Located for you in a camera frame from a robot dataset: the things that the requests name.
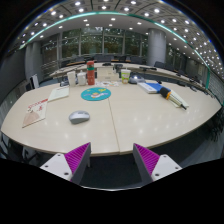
chair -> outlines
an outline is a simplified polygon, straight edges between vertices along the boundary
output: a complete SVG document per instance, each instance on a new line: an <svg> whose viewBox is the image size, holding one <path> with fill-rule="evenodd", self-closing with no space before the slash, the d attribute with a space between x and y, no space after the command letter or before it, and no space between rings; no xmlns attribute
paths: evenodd
<svg viewBox="0 0 224 224"><path fill-rule="evenodd" d="M126 56L121 56L119 58L119 62L125 63L126 62Z"/></svg>
<svg viewBox="0 0 224 224"><path fill-rule="evenodd" d="M178 70L178 73L176 74L177 76L185 75L183 70Z"/></svg>
<svg viewBox="0 0 224 224"><path fill-rule="evenodd" d="M173 67L173 65L171 65L171 64L167 64L167 63L165 64L164 69L166 69L166 70L168 70L168 71L171 71L171 72L174 71L174 67Z"/></svg>
<svg viewBox="0 0 224 224"><path fill-rule="evenodd" d="M139 65L141 65L142 64L142 58L140 58L140 57L131 57L131 63L132 64L139 64Z"/></svg>
<svg viewBox="0 0 224 224"><path fill-rule="evenodd" d="M154 67L164 69L165 64L163 62L156 61Z"/></svg>

blue mouse pad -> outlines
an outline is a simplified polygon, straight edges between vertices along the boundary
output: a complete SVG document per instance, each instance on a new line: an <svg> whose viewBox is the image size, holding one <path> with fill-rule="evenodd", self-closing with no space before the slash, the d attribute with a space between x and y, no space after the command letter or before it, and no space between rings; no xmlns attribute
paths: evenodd
<svg viewBox="0 0 224 224"><path fill-rule="evenodd" d="M81 93L81 97L84 100L89 100L89 101L105 100L110 95L111 95L110 90L105 88L91 88Z"/></svg>

computer mouse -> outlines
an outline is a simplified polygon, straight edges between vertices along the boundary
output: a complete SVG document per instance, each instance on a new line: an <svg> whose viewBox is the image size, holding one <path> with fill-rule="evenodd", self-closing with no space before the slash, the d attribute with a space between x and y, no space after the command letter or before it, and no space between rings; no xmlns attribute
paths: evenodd
<svg viewBox="0 0 224 224"><path fill-rule="evenodd" d="M69 120L72 124L79 124L88 121L90 118L89 113L83 110L78 110L70 114Z"/></svg>

column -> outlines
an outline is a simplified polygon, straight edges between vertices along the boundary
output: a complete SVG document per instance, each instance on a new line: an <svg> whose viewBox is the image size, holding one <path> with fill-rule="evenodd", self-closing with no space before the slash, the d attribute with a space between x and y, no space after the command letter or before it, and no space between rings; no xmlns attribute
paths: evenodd
<svg viewBox="0 0 224 224"><path fill-rule="evenodd" d="M148 29L147 65L154 66L156 61L165 63L166 33L159 29Z"/></svg>

window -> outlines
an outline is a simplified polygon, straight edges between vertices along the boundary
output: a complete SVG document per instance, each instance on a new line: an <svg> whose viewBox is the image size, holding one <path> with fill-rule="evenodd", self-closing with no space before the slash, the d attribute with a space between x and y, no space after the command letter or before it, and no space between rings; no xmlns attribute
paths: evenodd
<svg viewBox="0 0 224 224"><path fill-rule="evenodd" d="M104 53L122 53L123 38L104 37Z"/></svg>

